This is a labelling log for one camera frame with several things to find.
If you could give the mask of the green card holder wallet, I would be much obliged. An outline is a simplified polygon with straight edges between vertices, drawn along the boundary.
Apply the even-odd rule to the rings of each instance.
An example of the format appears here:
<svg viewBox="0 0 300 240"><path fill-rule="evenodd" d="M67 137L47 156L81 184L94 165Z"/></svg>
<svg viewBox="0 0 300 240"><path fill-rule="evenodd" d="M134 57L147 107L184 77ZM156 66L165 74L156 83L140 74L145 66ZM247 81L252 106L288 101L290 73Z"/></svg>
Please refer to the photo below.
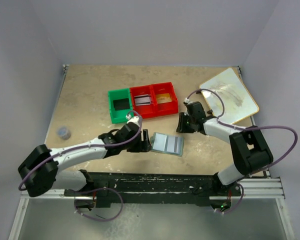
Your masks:
<svg viewBox="0 0 300 240"><path fill-rule="evenodd" d="M174 156L182 156L184 138L182 136L168 135L155 132L150 138L152 151Z"/></svg>

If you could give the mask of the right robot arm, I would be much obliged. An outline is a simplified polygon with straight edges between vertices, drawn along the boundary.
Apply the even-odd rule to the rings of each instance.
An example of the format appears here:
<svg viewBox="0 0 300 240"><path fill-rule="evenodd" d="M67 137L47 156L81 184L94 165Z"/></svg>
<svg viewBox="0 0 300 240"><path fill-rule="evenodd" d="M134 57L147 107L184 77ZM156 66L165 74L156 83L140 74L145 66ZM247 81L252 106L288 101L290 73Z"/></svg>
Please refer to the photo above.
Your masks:
<svg viewBox="0 0 300 240"><path fill-rule="evenodd" d="M222 125L215 116L207 116L198 101L184 105L186 111L179 114L178 133L198 132L230 145L233 163L216 174L218 184L228 186L273 163L273 154L260 130Z"/></svg>

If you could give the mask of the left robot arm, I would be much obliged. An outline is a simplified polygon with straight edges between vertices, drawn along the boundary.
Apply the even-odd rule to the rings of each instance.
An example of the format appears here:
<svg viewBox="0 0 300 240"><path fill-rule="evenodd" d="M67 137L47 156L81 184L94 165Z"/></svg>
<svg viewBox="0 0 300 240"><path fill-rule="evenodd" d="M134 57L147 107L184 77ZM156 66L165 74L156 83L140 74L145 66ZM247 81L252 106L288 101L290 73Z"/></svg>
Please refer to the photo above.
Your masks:
<svg viewBox="0 0 300 240"><path fill-rule="evenodd" d="M147 129L129 122L121 129L100 134L87 142L70 147L51 148L39 145L18 167L19 191L38 197L52 189L65 189L82 194L97 188L86 170L68 171L75 165L119 155L122 151L147 153L151 150Z"/></svg>

